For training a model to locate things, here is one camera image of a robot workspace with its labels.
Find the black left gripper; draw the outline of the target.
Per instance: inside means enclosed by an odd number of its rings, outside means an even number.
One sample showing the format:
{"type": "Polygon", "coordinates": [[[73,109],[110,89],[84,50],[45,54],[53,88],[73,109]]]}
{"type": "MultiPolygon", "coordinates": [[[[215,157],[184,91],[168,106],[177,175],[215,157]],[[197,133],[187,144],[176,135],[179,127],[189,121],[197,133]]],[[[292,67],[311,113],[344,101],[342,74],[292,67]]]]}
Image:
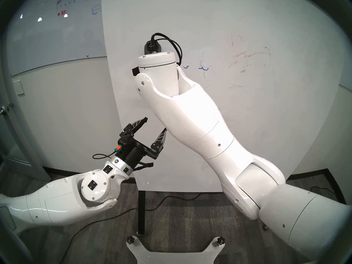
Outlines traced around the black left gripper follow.
{"type": "MultiPolygon", "coordinates": [[[[143,119],[137,120],[133,123],[129,123],[123,131],[120,133],[120,137],[124,137],[127,135],[134,134],[148,121],[147,117],[143,119]]],[[[154,166],[153,162],[144,163],[142,162],[142,158],[144,156],[148,156],[152,159],[157,159],[160,152],[164,147],[164,142],[166,139],[167,129],[164,128],[163,131],[159,134],[158,138],[155,140],[153,144],[151,144],[150,148],[140,143],[137,140],[132,140],[130,143],[124,145],[124,162],[132,168],[133,171],[142,170],[145,168],[151,168],[154,166]]]]}

